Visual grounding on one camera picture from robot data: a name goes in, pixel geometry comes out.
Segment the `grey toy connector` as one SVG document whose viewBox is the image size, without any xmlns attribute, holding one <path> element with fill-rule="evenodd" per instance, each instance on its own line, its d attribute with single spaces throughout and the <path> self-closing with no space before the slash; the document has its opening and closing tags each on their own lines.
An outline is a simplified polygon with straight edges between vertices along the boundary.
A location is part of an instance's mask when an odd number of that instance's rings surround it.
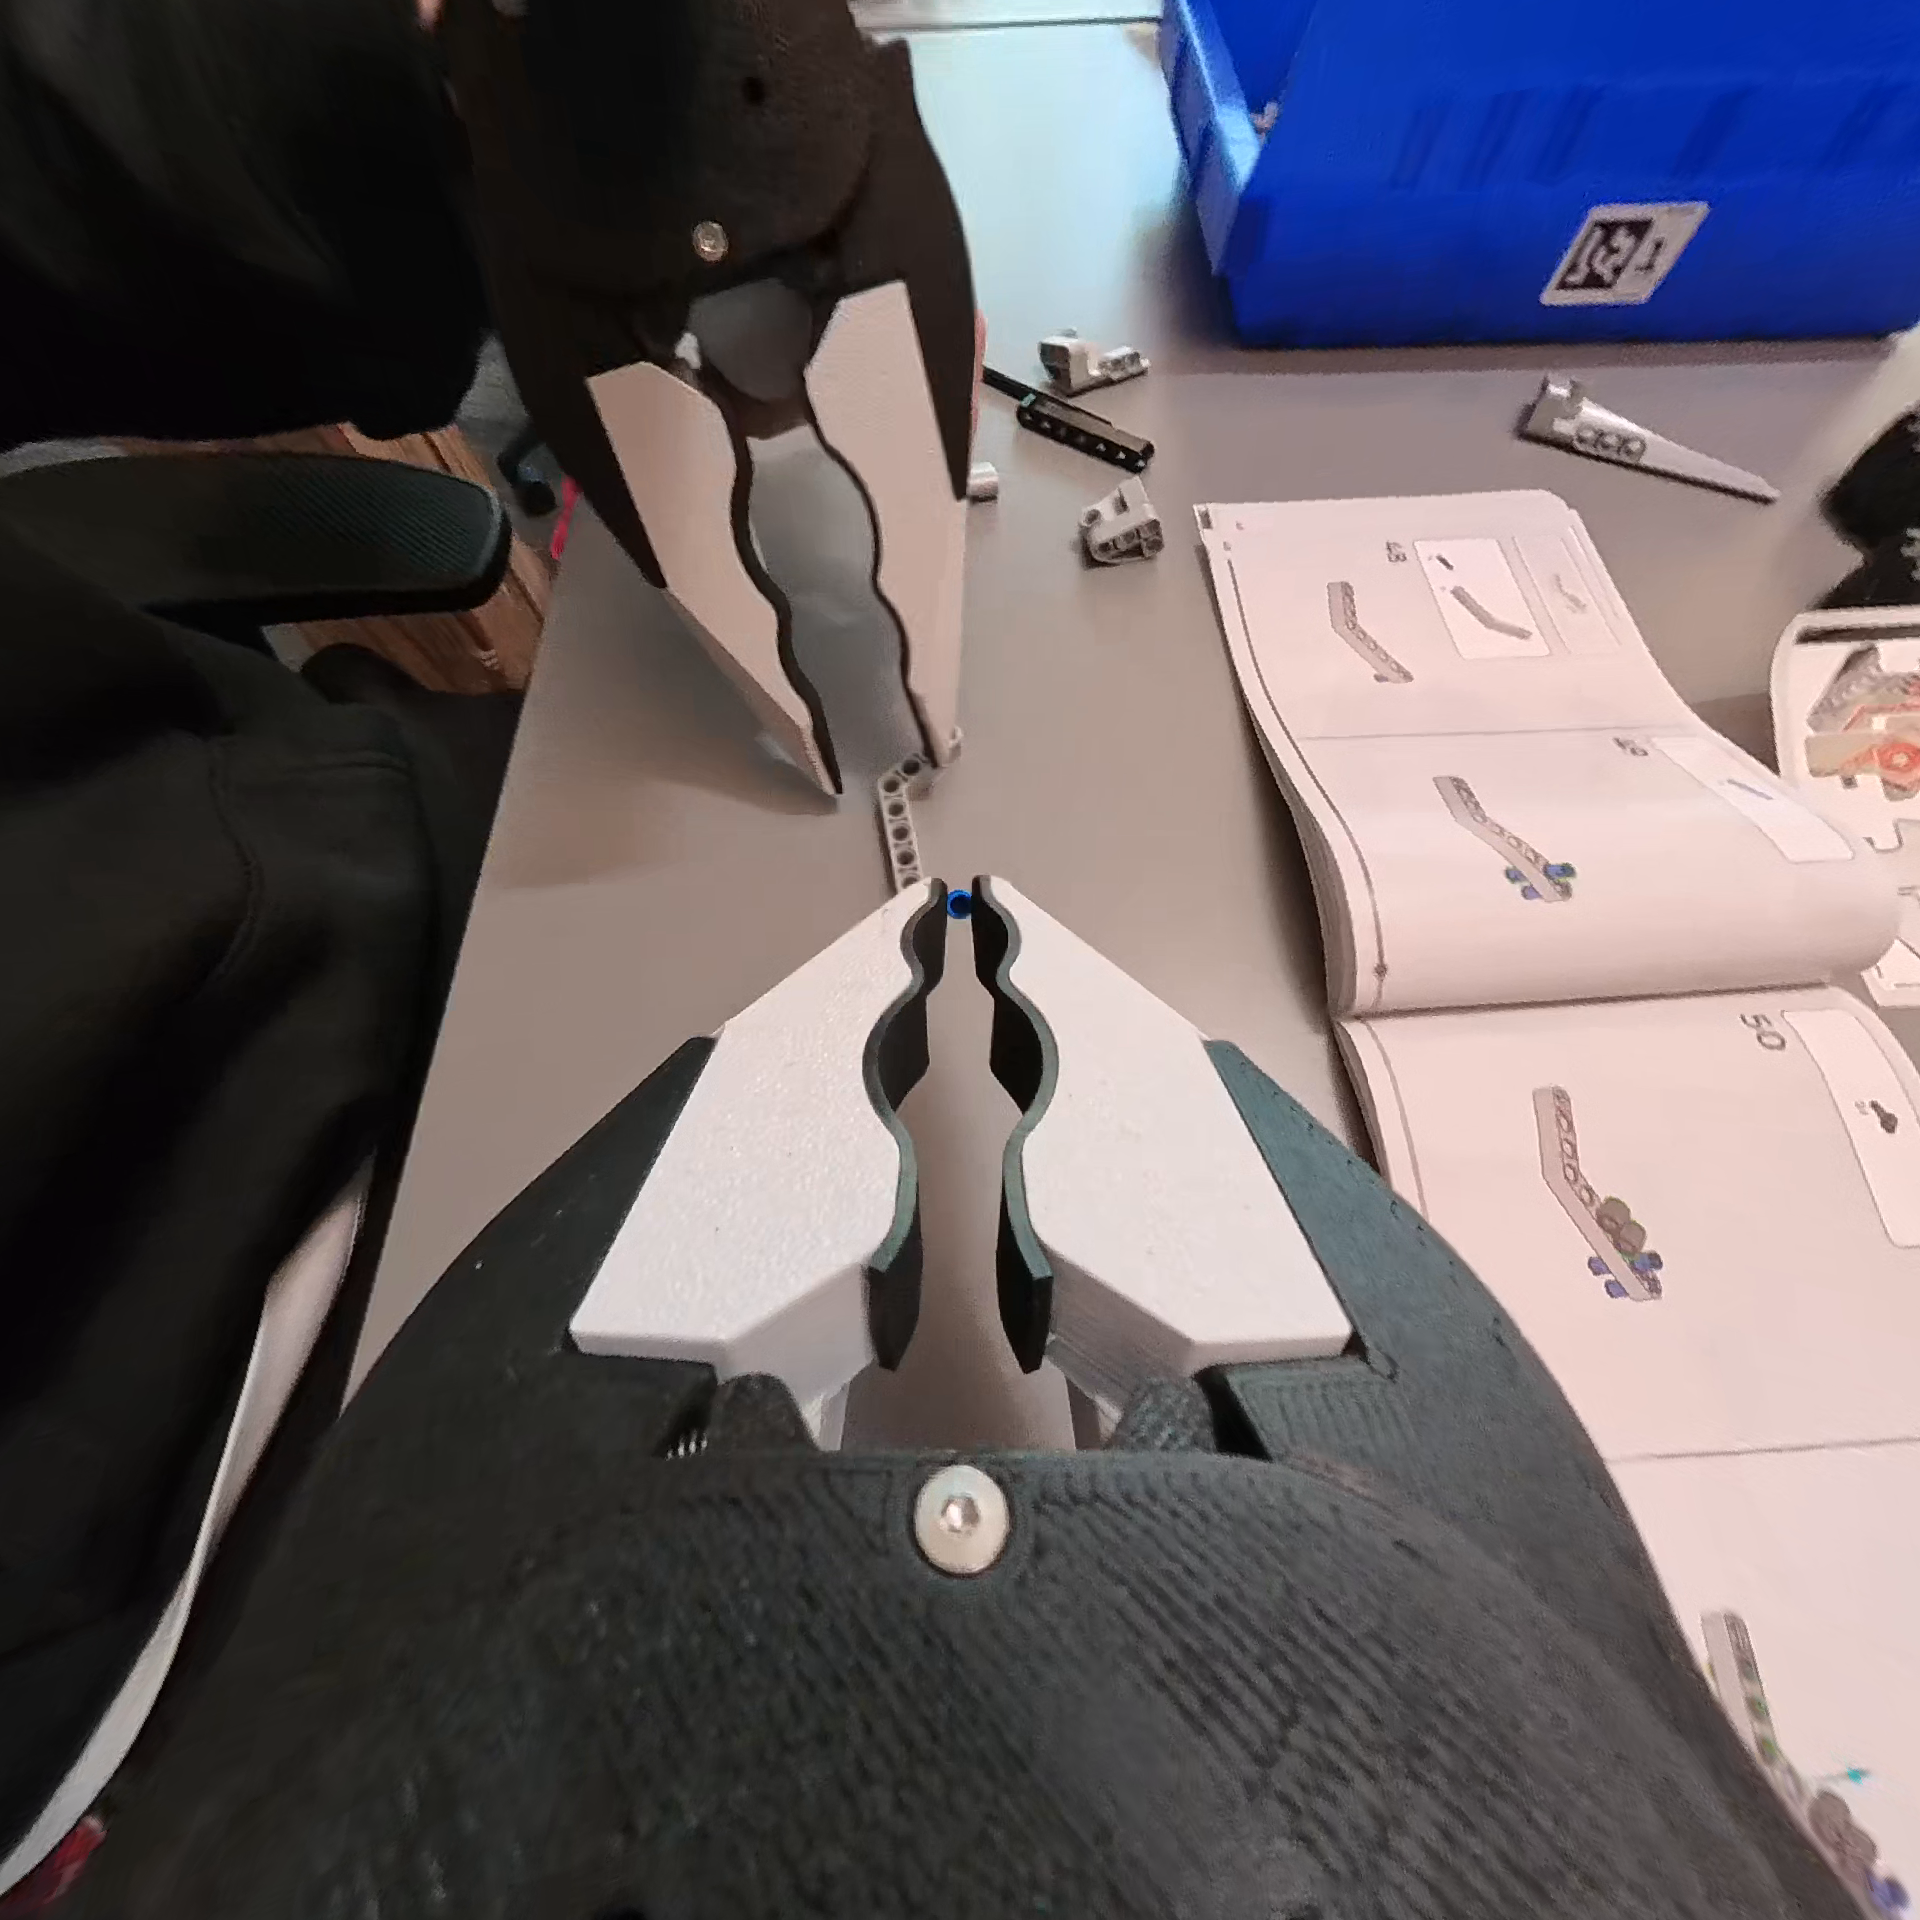
<svg viewBox="0 0 1920 1920">
<path fill-rule="evenodd" d="M 1088 566 L 1161 557 L 1167 532 L 1161 508 L 1147 495 L 1142 478 L 1126 474 L 1113 494 L 1088 504 L 1078 516 L 1078 538 Z"/>
<path fill-rule="evenodd" d="M 1063 399 L 1080 399 L 1116 390 L 1151 373 L 1151 358 L 1135 345 L 1101 345 L 1074 329 L 1039 339 L 1044 390 Z"/>
</svg>

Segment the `blue plastic bin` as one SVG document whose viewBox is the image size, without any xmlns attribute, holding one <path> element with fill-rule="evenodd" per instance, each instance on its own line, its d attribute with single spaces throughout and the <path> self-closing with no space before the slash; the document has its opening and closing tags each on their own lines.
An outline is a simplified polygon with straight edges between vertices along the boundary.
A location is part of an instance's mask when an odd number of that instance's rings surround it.
<svg viewBox="0 0 1920 1920">
<path fill-rule="evenodd" d="M 1916 323 L 1916 4 L 1167 4 L 1161 59 L 1252 345 Z"/>
</svg>

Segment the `white instruction booklet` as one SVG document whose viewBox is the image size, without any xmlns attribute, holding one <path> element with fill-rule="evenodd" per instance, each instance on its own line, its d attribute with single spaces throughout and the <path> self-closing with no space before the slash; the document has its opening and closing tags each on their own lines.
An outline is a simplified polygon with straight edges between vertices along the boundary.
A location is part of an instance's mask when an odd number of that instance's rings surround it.
<svg viewBox="0 0 1920 1920">
<path fill-rule="evenodd" d="M 1550 494 L 1205 504 L 1384 1178 L 1558 1379 L 1724 1718 L 1916 1917 L 1916 1061 L 1873 849 Z"/>
</svg>

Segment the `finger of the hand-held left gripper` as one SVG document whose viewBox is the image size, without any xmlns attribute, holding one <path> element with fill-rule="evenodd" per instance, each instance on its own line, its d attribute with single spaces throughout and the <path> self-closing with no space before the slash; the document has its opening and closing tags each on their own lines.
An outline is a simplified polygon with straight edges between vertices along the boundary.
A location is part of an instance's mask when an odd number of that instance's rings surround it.
<svg viewBox="0 0 1920 1920">
<path fill-rule="evenodd" d="M 644 573 L 798 775 L 841 798 L 819 695 L 793 659 L 792 609 L 758 557 L 755 469 L 729 410 L 680 363 L 595 373 L 585 391 L 650 553 Z"/>
<path fill-rule="evenodd" d="M 849 293 L 807 358 L 813 431 L 868 507 L 874 593 L 898 626 L 903 691 L 923 756 L 958 758 L 966 478 L 948 468 L 905 280 Z"/>
</svg>

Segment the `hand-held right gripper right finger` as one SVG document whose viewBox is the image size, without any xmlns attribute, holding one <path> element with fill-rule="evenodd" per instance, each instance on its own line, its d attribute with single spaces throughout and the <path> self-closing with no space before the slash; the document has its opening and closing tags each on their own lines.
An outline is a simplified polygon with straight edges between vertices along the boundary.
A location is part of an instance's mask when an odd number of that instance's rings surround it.
<svg viewBox="0 0 1920 1920">
<path fill-rule="evenodd" d="M 1207 1034 L 1043 912 L 975 880 L 998 1156 L 995 1298 L 1022 1373 L 1066 1379 L 1080 1450 L 1152 1381 L 1322 1363 L 1354 1329 Z"/>
</svg>

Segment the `black toy beam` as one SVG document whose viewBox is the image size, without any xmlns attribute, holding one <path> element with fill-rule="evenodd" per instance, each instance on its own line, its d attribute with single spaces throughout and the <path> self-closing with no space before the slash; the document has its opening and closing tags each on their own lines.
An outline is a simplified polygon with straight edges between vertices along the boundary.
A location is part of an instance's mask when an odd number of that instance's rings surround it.
<svg viewBox="0 0 1920 1920">
<path fill-rule="evenodd" d="M 981 382 L 1016 404 L 1016 428 L 1032 439 L 1073 446 L 1074 453 L 1125 474 L 1147 474 L 1155 457 L 1152 442 L 1080 409 L 1073 399 L 1043 391 L 1025 378 L 987 366 Z"/>
</svg>

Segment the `black toy part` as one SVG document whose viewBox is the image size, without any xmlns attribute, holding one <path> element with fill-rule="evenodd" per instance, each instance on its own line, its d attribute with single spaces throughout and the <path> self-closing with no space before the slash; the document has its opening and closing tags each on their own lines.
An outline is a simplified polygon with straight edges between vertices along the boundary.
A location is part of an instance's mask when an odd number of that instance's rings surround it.
<svg viewBox="0 0 1920 1920">
<path fill-rule="evenodd" d="M 1815 611 L 1916 609 L 1916 404 L 1896 416 L 1822 495 L 1857 566 Z"/>
</svg>

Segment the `person's black clothing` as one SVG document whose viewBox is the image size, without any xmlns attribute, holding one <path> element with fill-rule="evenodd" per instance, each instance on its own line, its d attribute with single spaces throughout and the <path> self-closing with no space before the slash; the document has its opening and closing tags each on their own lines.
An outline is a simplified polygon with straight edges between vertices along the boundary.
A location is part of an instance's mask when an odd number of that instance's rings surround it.
<svg viewBox="0 0 1920 1920">
<path fill-rule="evenodd" d="M 266 1287 L 393 1126 L 476 880 L 455 708 L 5 609 L 5 1662 L 171 1583 Z"/>
</svg>

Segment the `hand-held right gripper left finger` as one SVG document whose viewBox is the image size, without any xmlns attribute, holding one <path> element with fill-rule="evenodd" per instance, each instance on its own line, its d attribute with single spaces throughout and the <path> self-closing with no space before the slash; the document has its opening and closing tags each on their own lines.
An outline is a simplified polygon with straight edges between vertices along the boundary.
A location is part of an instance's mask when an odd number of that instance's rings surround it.
<svg viewBox="0 0 1920 1920">
<path fill-rule="evenodd" d="M 853 1386 L 920 1319 L 905 1094 L 928 1071 L 948 887 L 917 883 L 708 1043 L 569 1337 L 582 1354 L 779 1379 L 844 1447 Z"/>
</svg>

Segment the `grey bent toy beam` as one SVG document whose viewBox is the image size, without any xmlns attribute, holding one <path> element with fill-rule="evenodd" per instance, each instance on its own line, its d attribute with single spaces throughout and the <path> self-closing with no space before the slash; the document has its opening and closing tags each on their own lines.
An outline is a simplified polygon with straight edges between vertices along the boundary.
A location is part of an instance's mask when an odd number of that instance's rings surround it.
<svg viewBox="0 0 1920 1920">
<path fill-rule="evenodd" d="M 914 807 L 939 787 L 943 771 L 948 763 L 933 760 L 932 756 L 905 756 L 874 779 L 879 842 L 896 895 L 917 893 L 928 883 L 941 887 L 941 897 L 951 895 L 948 883 L 933 880 L 920 857 L 914 812 Z"/>
</svg>

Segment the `grey desk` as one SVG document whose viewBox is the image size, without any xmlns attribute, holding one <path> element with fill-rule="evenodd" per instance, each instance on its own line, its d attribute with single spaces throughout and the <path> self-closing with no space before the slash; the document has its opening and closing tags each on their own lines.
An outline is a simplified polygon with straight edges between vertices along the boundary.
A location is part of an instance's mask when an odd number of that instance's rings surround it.
<svg viewBox="0 0 1920 1920">
<path fill-rule="evenodd" d="M 1545 488 L 1588 518 L 1669 684 L 1770 756 L 1766 659 L 1849 568 L 1826 482 L 1916 402 L 1916 339 L 1625 351 L 1242 351 L 1181 193 L 1152 25 L 1125 4 L 911 33 L 975 252 L 990 363 L 1074 326 L 1147 351 L 1098 409 L 1161 453 L 1168 548 L 1092 568 L 1108 480 L 981 404 L 1002 494 L 971 516 L 964 756 L 917 810 L 939 874 L 1012 880 L 1361 1145 L 1325 1031 L 1300 842 L 1242 716 L 1191 504 Z M 1545 377 L 1766 478 L 1763 507 L 1519 439 Z M 883 900 L 871 800 L 828 802 L 758 744 L 675 615 L 582 516 L 363 1342 L 680 1043 Z"/>
</svg>

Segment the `grey toy wing panel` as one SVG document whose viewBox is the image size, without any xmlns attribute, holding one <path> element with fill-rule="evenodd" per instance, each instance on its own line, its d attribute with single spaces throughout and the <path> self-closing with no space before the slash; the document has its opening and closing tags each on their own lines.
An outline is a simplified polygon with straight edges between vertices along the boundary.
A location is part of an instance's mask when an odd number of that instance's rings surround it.
<svg viewBox="0 0 1920 1920">
<path fill-rule="evenodd" d="M 1684 482 L 1718 495 L 1752 501 L 1770 507 L 1780 490 L 1745 468 L 1701 453 L 1689 444 L 1642 428 L 1620 410 L 1599 404 L 1585 382 L 1570 377 L 1545 377 L 1535 399 L 1519 416 L 1519 439 L 1575 457 L 1652 474 L 1669 482 Z"/>
</svg>

